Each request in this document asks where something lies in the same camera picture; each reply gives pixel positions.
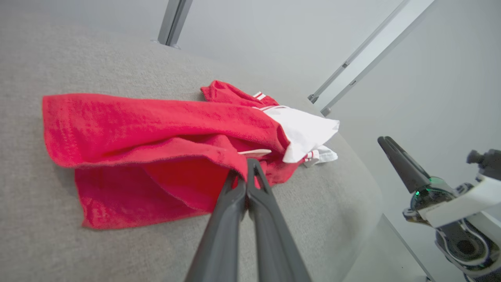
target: white cloth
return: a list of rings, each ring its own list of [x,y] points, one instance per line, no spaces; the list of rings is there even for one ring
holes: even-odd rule
[[[339,130],[338,120],[319,117],[286,106],[268,106],[259,110],[280,123],[287,139],[291,142],[286,149],[284,163],[299,162],[309,152],[320,148]],[[331,156],[325,159],[332,159],[334,152],[328,150]]]
[[[331,149],[322,145],[317,149],[309,152],[305,157],[305,162],[303,163],[307,168],[321,163],[332,162],[338,159],[338,154],[336,154]]]

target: white wall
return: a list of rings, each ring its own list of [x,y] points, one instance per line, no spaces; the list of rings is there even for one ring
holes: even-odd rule
[[[144,40],[158,39],[168,0],[9,0],[11,4]]]
[[[402,0],[195,0],[178,46],[313,94]]]
[[[329,115],[381,187],[385,215],[438,282],[461,281],[461,273],[435,247],[431,228],[403,219],[410,195],[376,139],[393,137],[452,187],[474,182],[469,151],[501,149],[500,12],[497,0],[435,1]]]

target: gray fabric surface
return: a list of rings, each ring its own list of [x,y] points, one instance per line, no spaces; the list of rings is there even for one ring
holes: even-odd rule
[[[319,114],[285,85],[152,42],[0,7],[0,275],[2,281],[181,281],[208,216],[154,226],[82,228],[73,171],[43,140],[43,95],[97,92],[201,100],[219,79]],[[340,281],[381,215],[380,190],[338,134],[339,159],[300,167],[274,194],[314,281]],[[240,281],[256,281],[254,226],[240,229]]]

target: red towel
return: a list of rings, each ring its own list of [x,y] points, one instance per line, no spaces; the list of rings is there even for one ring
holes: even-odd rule
[[[52,160],[74,168],[83,225],[126,228],[209,213],[229,169],[246,177],[245,156],[260,162],[271,185],[298,164],[282,158],[281,126],[262,111],[277,104],[214,81],[211,102],[130,99],[101,94],[45,96],[45,143]]]

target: red garment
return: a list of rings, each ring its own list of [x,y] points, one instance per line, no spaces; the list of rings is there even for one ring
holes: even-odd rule
[[[126,228],[211,212],[229,169],[246,177],[245,156],[260,162],[271,185],[298,164],[282,162],[289,145],[258,100],[214,81],[208,102],[130,99],[101,94],[43,98],[45,143],[52,160],[75,169],[83,225]]]

